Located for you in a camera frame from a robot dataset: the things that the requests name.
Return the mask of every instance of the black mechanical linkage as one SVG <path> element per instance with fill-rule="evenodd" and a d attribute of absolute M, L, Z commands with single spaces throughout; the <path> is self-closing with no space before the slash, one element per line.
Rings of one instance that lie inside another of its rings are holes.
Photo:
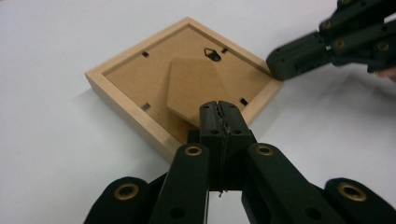
<path fill-rule="evenodd" d="M 394 0 L 339 0 L 318 32 L 275 49 L 268 67 L 286 80 L 326 63 L 363 63 L 370 73 L 396 66 L 396 21 L 384 22 L 395 12 Z"/>
<path fill-rule="evenodd" d="M 396 223 L 394 208 L 363 184 L 310 184 L 279 149 L 256 143 L 235 105 L 210 102 L 200 116 L 168 174 L 114 181 L 85 223 L 206 223 L 210 190 L 241 190 L 250 223 Z"/>

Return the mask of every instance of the white table surface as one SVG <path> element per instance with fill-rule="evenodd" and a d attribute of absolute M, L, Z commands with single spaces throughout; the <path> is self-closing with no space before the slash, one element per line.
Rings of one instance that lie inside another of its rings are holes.
<path fill-rule="evenodd" d="M 84 72 L 192 17 L 254 54 L 318 28 L 335 0 L 0 1 L 0 223 L 82 223 L 105 187 L 169 164 L 92 91 Z M 396 85 L 365 66 L 286 81 L 250 125 L 312 183 L 347 177 L 396 206 Z M 248 223 L 211 193 L 208 223 Z"/>

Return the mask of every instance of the white background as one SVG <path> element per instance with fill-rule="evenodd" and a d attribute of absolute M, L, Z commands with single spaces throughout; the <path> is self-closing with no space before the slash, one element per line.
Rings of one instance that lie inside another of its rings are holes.
<path fill-rule="evenodd" d="M 180 21 L 266 58 L 318 28 L 335 0 L 0 1 L 0 223 L 82 223 L 113 180 L 169 164 L 84 73 Z M 286 81 L 250 126 L 312 183 L 348 177 L 396 206 L 396 85 L 365 66 Z M 239 193 L 211 194 L 209 223 L 248 223 Z"/>

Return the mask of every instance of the wooden picture frame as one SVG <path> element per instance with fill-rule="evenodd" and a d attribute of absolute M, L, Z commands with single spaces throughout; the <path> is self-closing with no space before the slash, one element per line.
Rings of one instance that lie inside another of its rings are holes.
<path fill-rule="evenodd" d="M 110 107 L 171 161 L 185 143 L 187 130 L 196 127 L 166 108 L 169 66 L 179 58 L 210 60 L 204 49 L 214 49 L 223 57 L 213 64 L 224 76 L 224 85 L 235 94 L 235 101 L 241 97 L 238 107 L 250 123 L 282 82 L 271 77 L 264 60 L 191 18 L 96 66 L 86 78 Z"/>

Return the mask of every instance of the metal screw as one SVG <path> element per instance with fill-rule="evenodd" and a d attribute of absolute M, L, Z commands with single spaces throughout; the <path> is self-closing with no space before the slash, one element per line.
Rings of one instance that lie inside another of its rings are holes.
<path fill-rule="evenodd" d="M 376 47 L 378 48 L 379 51 L 387 51 L 389 49 L 389 44 L 385 41 L 379 42 L 376 44 Z"/>
<path fill-rule="evenodd" d="M 346 46 L 346 43 L 344 43 L 343 40 L 337 40 L 334 45 L 337 49 L 343 49 Z"/>
<path fill-rule="evenodd" d="M 363 192 L 363 190 L 348 183 L 341 183 L 338 185 L 338 191 L 344 197 L 355 202 L 364 202 L 367 200 L 367 195 Z"/>
<path fill-rule="evenodd" d="M 274 154 L 274 151 L 271 148 L 265 146 L 257 146 L 256 150 L 259 154 L 263 156 L 271 156 L 272 154 Z"/>
<path fill-rule="evenodd" d="M 330 27 L 332 27 L 332 22 L 331 22 L 330 20 L 324 21 L 324 22 L 321 24 L 321 26 L 322 26 L 324 29 L 330 29 Z"/>
<path fill-rule="evenodd" d="M 116 191 L 114 191 L 114 197 L 120 201 L 132 199 L 139 192 L 139 187 L 134 183 L 127 183 L 120 185 Z"/>
<path fill-rule="evenodd" d="M 198 156 L 202 153 L 202 149 L 200 147 L 187 147 L 184 153 L 189 156 Z"/>

